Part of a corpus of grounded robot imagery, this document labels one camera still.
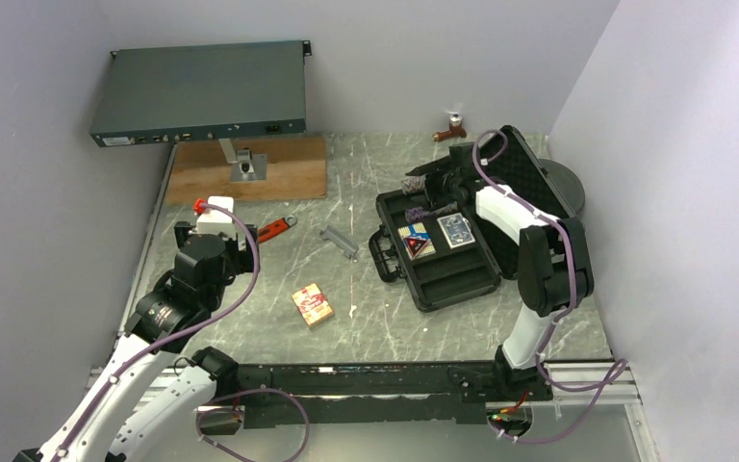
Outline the blue 10 chip stack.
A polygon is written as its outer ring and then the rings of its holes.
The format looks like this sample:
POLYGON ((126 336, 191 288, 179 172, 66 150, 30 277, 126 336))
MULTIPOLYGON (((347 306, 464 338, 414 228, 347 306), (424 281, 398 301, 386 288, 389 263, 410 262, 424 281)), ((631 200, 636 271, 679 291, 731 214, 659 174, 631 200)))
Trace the blue 10 chip stack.
POLYGON ((443 207, 437 208, 432 211, 432 214, 435 217, 442 217, 450 214, 457 213, 459 210, 459 206, 457 202, 449 203, 443 207))

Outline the blue playing card deck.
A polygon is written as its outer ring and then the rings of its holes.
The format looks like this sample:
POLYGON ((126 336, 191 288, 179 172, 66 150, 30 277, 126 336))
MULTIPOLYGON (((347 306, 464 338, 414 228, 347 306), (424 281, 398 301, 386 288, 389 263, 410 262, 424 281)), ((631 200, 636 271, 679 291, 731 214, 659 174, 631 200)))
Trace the blue playing card deck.
POLYGON ((475 242, 471 226, 461 213, 439 217, 437 222, 449 248, 454 249, 475 242))

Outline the purple 500 chip stack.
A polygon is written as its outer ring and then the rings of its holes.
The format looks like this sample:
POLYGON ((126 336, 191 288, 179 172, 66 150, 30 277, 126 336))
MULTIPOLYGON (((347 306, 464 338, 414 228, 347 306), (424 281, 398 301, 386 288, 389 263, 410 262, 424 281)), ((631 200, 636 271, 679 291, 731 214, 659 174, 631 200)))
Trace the purple 500 chip stack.
POLYGON ((404 217, 408 223, 416 223, 431 216, 431 212, 423 207, 413 207, 405 211, 404 217))

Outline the black poker set case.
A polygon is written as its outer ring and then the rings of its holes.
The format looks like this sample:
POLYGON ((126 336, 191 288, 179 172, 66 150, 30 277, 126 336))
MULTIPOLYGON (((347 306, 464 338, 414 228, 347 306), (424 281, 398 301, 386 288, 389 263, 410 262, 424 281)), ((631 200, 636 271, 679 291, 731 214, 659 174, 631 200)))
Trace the black poker set case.
POLYGON ((433 312, 492 293, 514 280, 522 300, 545 315, 595 287, 584 227, 584 192, 564 192, 511 125, 479 148, 455 144, 443 158, 381 193, 381 219, 368 248, 379 277, 407 283, 416 307, 433 312))

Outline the red triangular dealer button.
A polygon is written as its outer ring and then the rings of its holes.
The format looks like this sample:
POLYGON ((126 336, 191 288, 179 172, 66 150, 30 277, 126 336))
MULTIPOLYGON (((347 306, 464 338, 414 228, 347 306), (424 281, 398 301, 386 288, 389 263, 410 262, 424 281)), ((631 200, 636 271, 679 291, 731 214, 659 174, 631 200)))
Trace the red triangular dealer button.
POLYGON ((423 236, 407 236, 403 238, 402 241, 411 260, 421 258, 424 255, 429 255, 434 252, 432 241, 423 236))

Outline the red playing card deck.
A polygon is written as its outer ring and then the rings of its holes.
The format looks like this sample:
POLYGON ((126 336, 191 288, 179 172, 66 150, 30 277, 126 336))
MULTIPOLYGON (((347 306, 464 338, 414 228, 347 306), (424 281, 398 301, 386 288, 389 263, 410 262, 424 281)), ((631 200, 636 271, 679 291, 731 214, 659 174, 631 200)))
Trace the red playing card deck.
POLYGON ((309 284, 293 293, 292 300, 308 327, 315 327, 335 315, 331 304, 316 283, 309 284))

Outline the multicolour chip stack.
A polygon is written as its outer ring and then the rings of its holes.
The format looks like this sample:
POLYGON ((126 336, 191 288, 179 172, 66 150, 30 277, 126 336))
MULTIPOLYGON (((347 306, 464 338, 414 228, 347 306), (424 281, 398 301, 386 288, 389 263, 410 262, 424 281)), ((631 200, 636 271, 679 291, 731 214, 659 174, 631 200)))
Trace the multicolour chip stack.
POLYGON ((420 193, 425 189, 425 179, 422 176, 404 178, 400 189, 404 194, 420 193))

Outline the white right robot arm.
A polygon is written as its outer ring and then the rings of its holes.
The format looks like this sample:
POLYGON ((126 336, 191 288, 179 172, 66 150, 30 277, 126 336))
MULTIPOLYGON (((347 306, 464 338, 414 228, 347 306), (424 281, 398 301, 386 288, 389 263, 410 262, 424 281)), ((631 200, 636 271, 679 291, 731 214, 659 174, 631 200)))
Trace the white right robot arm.
POLYGON ((450 205, 469 205, 476 218, 493 225, 517 247, 517 284, 522 308, 499 348, 492 386, 504 399, 517 398, 539 370, 553 331, 594 290, 584 227, 577 216, 555 215, 488 172, 498 159, 485 158, 476 144, 416 167, 401 183, 405 193, 424 193, 426 206, 412 218, 444 217, 450 205))

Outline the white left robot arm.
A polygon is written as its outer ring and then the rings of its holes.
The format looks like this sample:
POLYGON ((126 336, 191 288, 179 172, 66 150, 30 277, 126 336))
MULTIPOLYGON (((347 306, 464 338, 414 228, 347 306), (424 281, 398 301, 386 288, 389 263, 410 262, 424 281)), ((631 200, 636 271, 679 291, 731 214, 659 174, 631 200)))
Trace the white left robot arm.
POLYGON ((115 351, 64 424, 17 461, 139 461, 164 436, 172 418, 238 391, 238 363, 207 346, 189 359, 166 390, 145 404, 152 382, 177 361, 191 336, 220 320, 216 310, 237 275, 256 274, 253 227, 225 213, 175 226, 178 252, 172 269, 141 298, 115 351))

